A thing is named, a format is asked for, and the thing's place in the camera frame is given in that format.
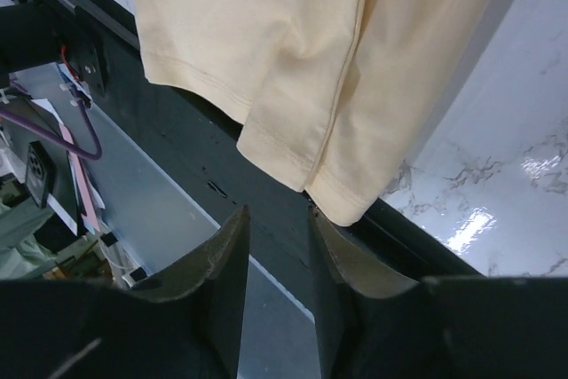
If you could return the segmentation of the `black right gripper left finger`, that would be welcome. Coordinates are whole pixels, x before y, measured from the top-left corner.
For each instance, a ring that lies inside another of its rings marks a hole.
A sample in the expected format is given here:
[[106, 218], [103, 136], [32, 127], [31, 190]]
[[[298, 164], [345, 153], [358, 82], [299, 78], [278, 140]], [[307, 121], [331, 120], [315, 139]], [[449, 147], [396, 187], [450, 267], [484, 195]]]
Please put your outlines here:
[[157, 304], [185, 304], [193, 335], [211, 351], [225, 378], [238, 373], [249, 268], [249, 207], [217, 232], [132, 291]]

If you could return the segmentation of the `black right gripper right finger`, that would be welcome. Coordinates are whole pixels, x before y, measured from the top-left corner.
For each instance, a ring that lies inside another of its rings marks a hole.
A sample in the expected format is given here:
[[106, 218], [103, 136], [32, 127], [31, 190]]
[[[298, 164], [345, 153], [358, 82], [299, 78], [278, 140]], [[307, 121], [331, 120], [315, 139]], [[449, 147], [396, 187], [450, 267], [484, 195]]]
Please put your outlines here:
[[340, 378], [383, 300], [416, 281], [344, 237], [312, 207], [308, 210], [313, 307], [323, 378]]

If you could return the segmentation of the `yellow t shirt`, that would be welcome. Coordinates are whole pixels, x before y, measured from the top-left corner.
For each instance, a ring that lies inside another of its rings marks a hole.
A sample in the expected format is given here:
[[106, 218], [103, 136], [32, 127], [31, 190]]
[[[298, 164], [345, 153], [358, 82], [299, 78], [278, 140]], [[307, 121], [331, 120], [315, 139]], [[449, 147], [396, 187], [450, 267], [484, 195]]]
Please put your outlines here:
[[241, 127], [260, 170], [341, 226], [394, 178], [490, 0], [133, 0], [147, 80]]

